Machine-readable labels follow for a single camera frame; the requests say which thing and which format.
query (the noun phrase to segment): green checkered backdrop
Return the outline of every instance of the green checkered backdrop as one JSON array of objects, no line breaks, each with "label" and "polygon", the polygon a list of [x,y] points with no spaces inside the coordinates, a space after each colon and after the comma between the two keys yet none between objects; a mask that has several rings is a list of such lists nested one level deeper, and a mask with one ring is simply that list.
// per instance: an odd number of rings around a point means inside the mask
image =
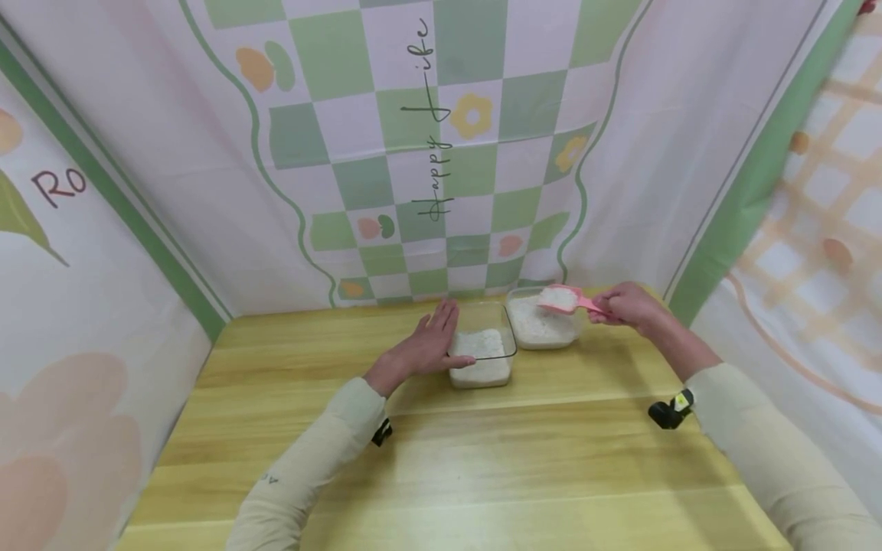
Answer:
[{"label": "green checkered backdrop", "polygon": [[574,172],[646,1],[183,4],[250,97],[258,164],[332,304],[560,280]]}]

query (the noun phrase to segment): clear plastic box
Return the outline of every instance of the clear plastic box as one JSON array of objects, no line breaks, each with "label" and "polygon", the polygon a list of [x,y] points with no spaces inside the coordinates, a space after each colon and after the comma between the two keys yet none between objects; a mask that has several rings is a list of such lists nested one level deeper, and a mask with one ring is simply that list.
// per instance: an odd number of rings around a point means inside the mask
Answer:
[{"label": "clear plastic box", "polygon": [[[477,343],[465,341],[469,337],[473,341],[481,341],[479,335],[488,330],[497,331],[502,340],[501,349],[495,353],[483,353],[479,347],[474,346]],[[512,322],[508,309],[502,302],[460,303],[460,320],[450,354],[473,356],[476,362],[467,368],[450,370],[450,380],[454,387],[467,389],[507,384],[512,376],[512,362],[517,353],[518,343],[514,338]]]},{"label": "clear plastic box", "polygon": [[545,287],[513,289],[505,297],[512,333],[518,346],[525,350],[564,348],[579,338],[585,313],[558,314],[537,306],[538,296]]}]

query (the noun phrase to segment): black clip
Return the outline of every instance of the black clip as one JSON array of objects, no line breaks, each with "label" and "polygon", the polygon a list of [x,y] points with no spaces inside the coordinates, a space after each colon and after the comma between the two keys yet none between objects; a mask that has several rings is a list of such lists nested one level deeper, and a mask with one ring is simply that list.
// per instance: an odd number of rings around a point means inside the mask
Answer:
[{"label": "black clip", "polygon": [[655,402],[649,407],[649,417],[655,424],[665,430],[674,430],[692,413],[695,397],[689,389],[684,389],[670,400],[668,404]]},{"label": "black clip", "polygon": [[392,435],[392,423],[386,417],[385,421],[380,423],[380,428],[374,433],[374,437],[370,439],[378,448],[383,445],[385,439]]}]

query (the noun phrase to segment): hand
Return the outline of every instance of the hand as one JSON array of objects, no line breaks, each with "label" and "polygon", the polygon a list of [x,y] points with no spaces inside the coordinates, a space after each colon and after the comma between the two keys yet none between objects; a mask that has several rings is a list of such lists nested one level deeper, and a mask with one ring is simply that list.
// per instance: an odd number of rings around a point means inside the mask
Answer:
[{"label": "hand", "polygon": [[379,357],[364,375],[364,380],[380,396],[388,398],[412,375],[473,365],[475,358],[470,356],[447,355],[459,318],[460,308],[456,301],[441,301],[435,313],[424,316],[409,337]]},{"label": "hand", "polygon": [[598,294],[592,301],[609,312],[608,316],[588,312],[592,324],[629,325],[644,337],[670,318],[670,313],[660,302],[630,281]]}]

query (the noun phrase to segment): green square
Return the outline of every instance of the green square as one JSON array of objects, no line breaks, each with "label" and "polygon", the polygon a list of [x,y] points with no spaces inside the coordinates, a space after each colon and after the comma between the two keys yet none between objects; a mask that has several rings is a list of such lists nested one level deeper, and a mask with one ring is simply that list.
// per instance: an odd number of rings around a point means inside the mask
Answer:
[{"label": "green square", "polygon": [[344,250],[357,246],[345,212],[313,214],[310,242],[314,250]]},{"label": "green square", "polygon": [[407,264],[404,262],[404,247],[401,245],[361,247],[358,253],[362,256],[364,271],[369,276],[407,272]]},{"label": "green square", "polygon": [[374,290],[370,287],[370,279],[346,278],[340,280],[337,295],[344,301],[366,301],[373,300]]},{"label": "green square", "polygon": [[477,266],[490,260],[490,234],[447,238],[447,267]]},{"label": "green square", "polygon": [[434,294],[447,292],[447,270],[428,270],[409,273],[410,292],[413,294]]},{"label": "green square", "polygon": [[208,18],[216,29],[284,21],[281,0],[206,0]]},{"label": "green square", "polygon": [[393,304],[409,304],[414,301],[412,296],[391,296],[384,299],[377,299],[379,306],[392,306]]},{"label": "green square", "polygon": [[549,165],[545,168],[545,183],[560,180],[579,167],[579,162],[588,149],[595,123],[569,132],[556,134],[551,140]]},{"label": "green square", "polygon": [[518,280],[524,257],[487,265],[487,288],[506,287]]},{"label": "green square", "polygon": [[527,242],[527,252],[550,247],[551,243],[554,242],[554,238],[564,229],[566,221],[569,219],[570,213],[559,212],[533,224],[533,231],[530,232],[530,241]]},{"label": "green square", "polygon": [[444,178],[444,197],[491,195],[496,184],[497,145],[473,145],[448,149],[440,165]]},{"label": "green square", "polygon": [[441,125],[436,117],[429,111],[414,110],[428,108],[430,101],[432,106],[438,106],[438,89],[434,86],[377,91],[377,109],[387,153],[422,151],[430,148],[430,141],[441,139]]},{"label": "green square", "polygon": [[329,162],[325,139],[311,103],[270,108],[270,153],[279,169]]},{"label": "green square", "polygon": [[508,0],[435,2],[440,86],[502,78]]},{"label": "green square", "polygon": [[490,222],[490,231],[508,232],[532,225],[536,219],[541,196],[542,188],[497,193],[493,197],[493,220]]},{"label": "green square", "polygon": [[465,301],[466,299],[480,299],[484,296],[484,292],[484,289],[467,289],[451,291],[450,296],[458,301]]},{"label": "green square", "polygon": [[361,11],[338,11],[288,23],[313,101],[373,92]]},{"label": "green square", "polygon": [[499,141],[512,142],[554,134],[564,97],[566,71],[506,78],[499,108]]},{"label": "green square", "polygon": [[433,201],[395,205],[402,243],[439,239],[447,235],[445,217],[443,214],[436,216],[432,211],[433,205]]},{"label": "green square", "polygon": [[584,67],[607,61],[641,1],[582,2],[576,38],[572,43],[570,67]]},{"label": "green square", "polygon": [[516,287],[547,287],[554,282],[553,279],[518,279]]},{"label": "green square", "polygon": [[395,202],[385,155],[341,162],[333,166],[333,175],[348,211],[389,206]]}]

